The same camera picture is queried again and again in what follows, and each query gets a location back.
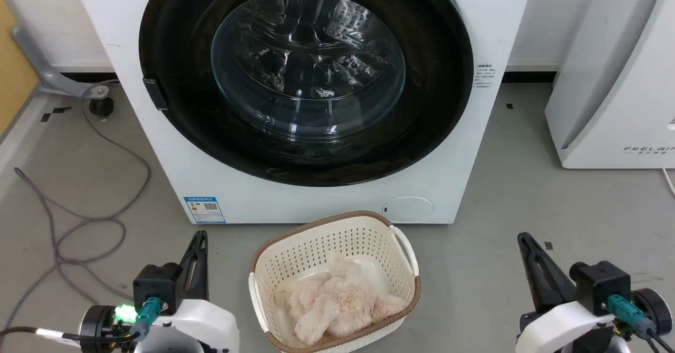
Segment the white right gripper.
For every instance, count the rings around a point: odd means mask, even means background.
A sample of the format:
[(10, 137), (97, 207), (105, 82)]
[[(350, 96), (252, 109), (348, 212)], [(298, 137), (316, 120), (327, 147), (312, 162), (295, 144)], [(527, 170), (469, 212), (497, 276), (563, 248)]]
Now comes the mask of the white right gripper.
[(576, 286), (530, 233), (519, 233), (517, 243), (535, 312), (551, 310), (525, 327), (517, 339), (515, 353), (554, 353), (598, 323), (614, 320), (612, 314), (596, 316), (580, 302), (574, 302)]

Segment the black round floor foot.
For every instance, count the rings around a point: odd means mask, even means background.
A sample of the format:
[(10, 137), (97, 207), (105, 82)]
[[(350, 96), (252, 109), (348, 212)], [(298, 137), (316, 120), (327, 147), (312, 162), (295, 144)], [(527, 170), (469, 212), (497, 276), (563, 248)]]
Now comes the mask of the black round floor foot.
[(113, 113), (114, 108), (115, 101), (109, 97), (89, 100), (89, 112), (99, 118), (109, 117)]

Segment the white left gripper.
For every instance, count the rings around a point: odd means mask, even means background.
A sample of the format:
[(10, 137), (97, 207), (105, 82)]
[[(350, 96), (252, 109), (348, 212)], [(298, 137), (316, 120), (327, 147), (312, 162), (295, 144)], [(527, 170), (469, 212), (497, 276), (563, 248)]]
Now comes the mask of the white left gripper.
[(239, 353), (234, 315), (209, 300), (209, 238), (197, 231), (181, 259), (178, 310), (159, 316), (134, 353)]

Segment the yellow wooden panel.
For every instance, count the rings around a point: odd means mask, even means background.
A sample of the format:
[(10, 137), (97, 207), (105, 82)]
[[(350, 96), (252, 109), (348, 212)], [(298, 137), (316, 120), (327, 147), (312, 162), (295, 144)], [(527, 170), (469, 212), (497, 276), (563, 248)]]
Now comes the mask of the yellow wooden panel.
[(12, 36), (16, 25), (6, 1), (0, 0), (0, 139), (38, 84), (36, 72)]

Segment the black round glass washer door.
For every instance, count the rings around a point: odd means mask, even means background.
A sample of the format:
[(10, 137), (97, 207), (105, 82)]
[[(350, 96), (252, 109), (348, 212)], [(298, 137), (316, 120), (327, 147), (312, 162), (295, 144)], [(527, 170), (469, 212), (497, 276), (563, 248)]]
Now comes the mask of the black round glass washer door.
[(186, 139), (304, 187), (428, 156), (465, 112), (475, 67), (453, 0), (149, 0), (138, 43)]

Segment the blue energy label sticker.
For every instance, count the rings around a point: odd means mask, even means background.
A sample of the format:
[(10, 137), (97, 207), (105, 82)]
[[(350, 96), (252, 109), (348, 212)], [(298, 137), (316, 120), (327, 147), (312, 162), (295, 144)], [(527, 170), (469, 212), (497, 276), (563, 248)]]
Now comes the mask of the blue energy label sticker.
[(197, 224), (224, 225), (226, 219), (216, 197), (184, 197), (188, 216)]

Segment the white air purifier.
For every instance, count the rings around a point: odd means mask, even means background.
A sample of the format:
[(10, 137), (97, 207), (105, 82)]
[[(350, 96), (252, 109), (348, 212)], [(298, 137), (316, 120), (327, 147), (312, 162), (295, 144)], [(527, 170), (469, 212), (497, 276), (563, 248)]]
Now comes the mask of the white air purifier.
[(675, 0), (590, 0), (545, 117), (564, 168), (675, 170)]

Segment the cream perforated laundry basket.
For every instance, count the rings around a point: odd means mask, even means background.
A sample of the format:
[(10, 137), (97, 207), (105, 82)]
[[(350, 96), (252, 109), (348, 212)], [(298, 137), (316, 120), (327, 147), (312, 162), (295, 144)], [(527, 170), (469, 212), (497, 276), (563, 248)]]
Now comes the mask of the cream perforated laundry basket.
[[(309, 346), (297, 339), (292, 318), (274, 299), (278, 286), (328, 269), (331, 254), (361, 265), (381, 294), (401, 297), (406, 307), (346, 338), (322, 338)], [(371, 211), (338, 214), (268, 240), (253, 256), (250, 299), (261, 329), (278, 353), (352, 353), (393, 333), (420, 299), (419, 264), (402, 230)]]

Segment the beige fluffy cloth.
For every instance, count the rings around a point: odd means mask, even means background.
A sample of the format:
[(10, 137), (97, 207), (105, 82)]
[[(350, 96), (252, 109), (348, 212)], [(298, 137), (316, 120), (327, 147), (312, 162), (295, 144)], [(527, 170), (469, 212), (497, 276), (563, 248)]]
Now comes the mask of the beige fluffy cloth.
[(295, 336), (306, 345), (318, 343), (326, 333), (345, 338), (408, 305), (398, 296), (376, 291), (359, 264), (342, 254), (328, 257), (327, 271), (285, 281), (274, 298), (289, 312)]

